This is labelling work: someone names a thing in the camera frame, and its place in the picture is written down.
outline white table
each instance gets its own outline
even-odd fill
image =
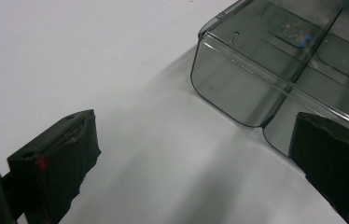
[[[0,2],[0,173],[93,108],[103,153],[63,224],[343,223],[259,129],[191,86],[197,33],[233,2]]]

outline transparent plastic container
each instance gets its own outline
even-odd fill
[[[191,81],[285,155],[299,112],[349,128],[349,3],[239,1],[199,32]]]

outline white backdrop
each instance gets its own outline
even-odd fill
[[[93,108],[103,153],[61,223],[343,223],[260,130],[191,86],[197,33],[233,2],[0,2],[0,173]]]

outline red mark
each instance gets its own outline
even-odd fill
[[[44,160],[44,158],[40,157],[37,160],[38,171],[44,171],[46,169],[46,167],[47,167],[46,161]]]

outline gray tinted plastic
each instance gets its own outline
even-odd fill
[[[349,3],[255,0],[200,33],[191,80],[223,112],[261,127],[287,155],[296,116],[349,128]]]

